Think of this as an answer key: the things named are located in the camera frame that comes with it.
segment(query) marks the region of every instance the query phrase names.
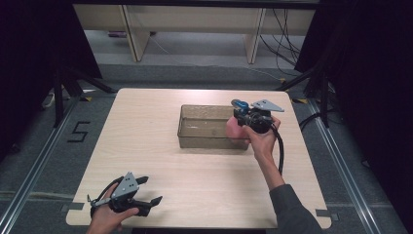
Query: clear plastic container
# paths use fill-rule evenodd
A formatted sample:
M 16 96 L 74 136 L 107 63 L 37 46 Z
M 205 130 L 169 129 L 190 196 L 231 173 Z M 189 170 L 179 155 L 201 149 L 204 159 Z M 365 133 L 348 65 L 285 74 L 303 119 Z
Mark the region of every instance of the clear plastic container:
M 226 136 L 226 124 L 233 114 L 233 106 L 182 105 L 178 128 L 179 146 L 247 150 L 245 138 Z

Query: black tape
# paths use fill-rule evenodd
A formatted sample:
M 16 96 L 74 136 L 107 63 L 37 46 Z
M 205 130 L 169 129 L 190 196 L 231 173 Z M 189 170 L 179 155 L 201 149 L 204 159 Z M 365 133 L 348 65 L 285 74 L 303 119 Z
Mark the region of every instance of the black tape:
M 331 217 L 331 214 L 328 210 L 318 210 L 318 209 L 316 209 L 316 216 Z

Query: tabletop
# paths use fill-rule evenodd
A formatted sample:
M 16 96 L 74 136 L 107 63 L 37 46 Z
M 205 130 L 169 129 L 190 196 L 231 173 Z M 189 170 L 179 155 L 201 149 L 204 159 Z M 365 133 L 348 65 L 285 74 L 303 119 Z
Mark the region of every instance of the tabletop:
M 113 179 L 132 172 L 149 176 L 134 199 L 149 202 L 163 196 L 147 217 L 134 216 L 125 226 L 165 228 L 276 228 L 277 219 L 265 179 L 251 147 L 180 148 L 177 136 L 184 104 L 231 105 L 267 99 L 284 109 L 272 114 L 282 121 L 283 177 L 322 228 L 329 217 L 289 96 L 284 92 L 122 89 L 109 112 L 94 153 L 74 197 L 86 203 L 69 211 L 70 225 L 89 225 L 87 195 L 96 198 Z M 278 145 L 274 150 L 279 160 Z

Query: wire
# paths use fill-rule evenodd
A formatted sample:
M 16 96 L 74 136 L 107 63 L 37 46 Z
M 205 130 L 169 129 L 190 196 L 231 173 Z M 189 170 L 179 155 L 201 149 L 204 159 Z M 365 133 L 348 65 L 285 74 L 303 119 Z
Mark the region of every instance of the wire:
M 328 109 L 328 110 L 327 110 L 327 113 L 334 112 L 334 111 L 336 111 L 336 109 L 331 108 L 331 109 Z M 318 118 L 318 117 L 320 117 L 320 116 L 321 116 L 321 113 L 320 113 L 320 112 L 317 112 L 317 113 L 315 113 L 315 114 L 312 114 L 310 117 L 307 117 L 307 118 L 304 119 L 303 121 L 301 121 L 300 124 L 299 124 L 300 129 L 301 129 L 301 132 L 304 131 L 304 128 L 306 128 L 306 126 L 307 126 L 312 120 L 314 120 L 314 119 L 316 119 L 316 118 Z
M 280 133 L 277 130 L 277 128 L 274 126 L 274 124 L 271 125 L 271 130 L 273 130 L 274 135 L 279 140 L 279 148 L 280 148 L 279 172 L 280 172 L 280 175 L 282 175 L 283 158 L 284 158 L 282 137 L 280 136 Z
M 274 13 L 274 16 L 276 17 L 276 20 L 277 20 L 277 22 L 278 22 L 278 24 L 279 24 L 279 26 L 280 26 L 280 29 L 282 30 L 282 35 L 285 37 L 285 39 L 286 39 L 287 42 L 288 42 L 288 45 L 289 45 L 289 47 L 290 47 L 289 49 L 290 49 L 290 50 L 293 50 L 292 48 L 294 48 L 295 50 L 297 50 L 298 53 L 300 53 L 300 52 L 301 52 L 300 49 L 298 49 L 296 46 L 294 46 L 294 45 L 291 43 L 291 41 L 289 41 L 288 24 L 287 24 L 287 20 L 288 20 L 288 10 L 287 10 L 287 9 L 284 9 L 284 28 L 282 28 L 282 24 L 280 23 L 280 20 L 279 20 L 279 18 L 277 17 L 277 13 L 276 13 L 275 9 L 273 9 L 273 13 Z
M 293 61 L 291 61 L 290 59 L 288 59 L 287 57 L 285 57 L 285 56 L 283 56 L 282 54 L 280 54 L 280 53 L 278 52 L 278 50 L 274 50 L 270 45 L 267 44 L 267 42 L 264 40 L 264 38 L 263 38 L 261 35 L 260 35 L 260 38 L 261 38 L 262 42 L 264 42 L 264 45 L 267 46 L 267 48 L 270 50 L 270 52 L 276 54 L 276 65 L 277 65 L 277 69 L 278 69 L 281 73 L 283 73 L 283 74 L 285 74 L 285 75 L 290 75 L 290 76 L 294 76 L 294 77 L 297 76 L 297 75 L 294 75 L 294 74 L 290 74 L 290 73 L 288 73 L 288 72 L 285 72 L 285 71 L 283 71 L 283 70 L 280 68 L 280 66 L 279 66 L 279 57 L 281 57 L 281 58 L 284 59 L 285 61 L 289 62 L 289 63 L 290 63 L 291 65 L 293 65 L 293 66 L 295 66 L 295 63 L 294 63 Z
M 276 79 L 276 80 L 281 80 L 281 78 L 276 77 L 276 76 L 273 76 L 272 74 L 270 74 L 270 73 L 268 73 L 268 72 L 256 70 L 256 69 L 249 68 L 249 67 L 246 67 L 246 66 L 221 66 L 221 65 L 214 65 L 214 64 L 213 64 L 213 65 L 200 65 L 200 64 L 190 63 L 190 62 L 179 61 L 179 60 L 175 59 L 174 57 L 172 57 L 172 56 L 171 56 L 171 53 L 170 53 L 169 51 L 167 51 L 164 47 L 162 47 L 154 38 L 152 38 L 152 37 L 149 37 L 149 38 L 150 38 L 162 51 L 164 51 L 166 54 L 168 54 L 168 55 L 169 55 L 169 58 L 170 58 L 171 60 L 173 60 L 174 62 L 176 62 L 176 63 L 178 63 L 178 64 L 184 64 L 184 65 L 190 65 L 190 66 L 199 66 L 199 67 L 225 67 L 225 68 L 227 68 L 227 67 L 233 67 L 233 68 L 245 68 L 245 69 L 247 69 L 247 70 L 251 70 L 251 71 L 254 71 L 254 72 L 257 72 L 257 73 L 261 73 L 261 74 L 264 74 L 264 75 L 268 75 L 268 76 L 270 76 L 270 77 L 272 77 L 272 78 L 274 78 L 274 79 Z
M 288 43 L 289 48 L 287 48 L 287 47 L 284 46 L 284 45 L 282 45 L 282 46 L 285 47 L 286 49 L 290 50 L 291 55 L 292 55 L 292 58 L 293 58 L 294 61 L 296 62 L 296 61 L 298 60 L 298 56 L 299 56 L 299 55 L 297 56 L 297 54 L 300 53 L 300 50 L 299 50 L 297 47 L 295 47 L 295 46 L 291 43 L 291 41 L 289 40 L 288 24 L 287 24 L 287 21 L 288 21 L 288 10 L 285 9 L 283 12 L 284 12 L 284 26 L 282 27 L 282 24 L 281 24 L 281 22 L 280 22 L 280 20 L 279 20 L 279 17 L 277 16 L 277 13 L 276 13 L 275 9 L 273 9 L 273 13 L 274 13 L 274 16 L 276 17 L 277 23 L 279 24 L 279 27 L 280 27 L 280 29 L 282 30 L 282 38 L 281 38 L 280 41 L 277 40 L 274 35 L 273 35 L 273 38 L 279 43 L 279 48 L 280 48 L 280 45 L 282 45 L 282 39 L 285 38 L 285 40 L 286 40 L 287 43 Z
M 290 59 L 288 59 L 287 57 L 283 56 L 282 54 L 280 54 L 279 52 L 277 52 L 276 50 L 274 50 L 270 45 L 267 44 L 267 42 L 264 40 L 264 38 L 262 37 L 262 35 L 260 35 L 260 38 L 262 40 L 262 42 L 264 43 L 264 45 L 267 46 L 267 48 L 270 50 L 270 52 L 276 54 L 277 56 L 281 57 L 282 59 L 284 59 L 285 61 L 287 61 L 289 64 L 291 65 L 295 65 L 294 61 L 291 61 Z

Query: human hand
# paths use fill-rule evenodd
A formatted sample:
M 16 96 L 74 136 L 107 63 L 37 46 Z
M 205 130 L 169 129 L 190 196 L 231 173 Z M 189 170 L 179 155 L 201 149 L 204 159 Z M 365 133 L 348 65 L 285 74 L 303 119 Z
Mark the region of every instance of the human hand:
M 274 116 L 272 116 L 272 119 L 274 121 L 274 125 L 278 129 L 282 122 Z M 258 134 L 250 126 L 247 125 L 244 125 L 243 129 L 249 137 L 252 149 L 254 150 L 255 159 L 258 161 L 258 163 L 275 164 L 273 158 L 273 149 L 277 139 L 274 136 L 273 131 L 270 130 L 265 134 Z
M 103 196 L 103 199 L 110 197 L 118 183 L 113 184 Z M 122 213 L 115 213 L 105 204 L 96 209 L 92 217 L 91 224 L 88 228 L 88 234 L 106 234 L 110 233 L 115 228 L 122 231 L 122 221 L 128 217 L 136 215 L 139 212 L 138 208 L 131 208 Z
M 278 129 L 282 122 L 274 116 L 272 116 L 272 118 L 274 125 Z M 255 159 L 261 168 L 268 188 L 272 190 L 285 184 L 273 158 L 274 144 L 277 140 L 273 131 L 270 130 L 265 134 L 258 134 L 249 126 L 243 126 L 243 128 L 249 136 L 252 149 L 254 150 Z

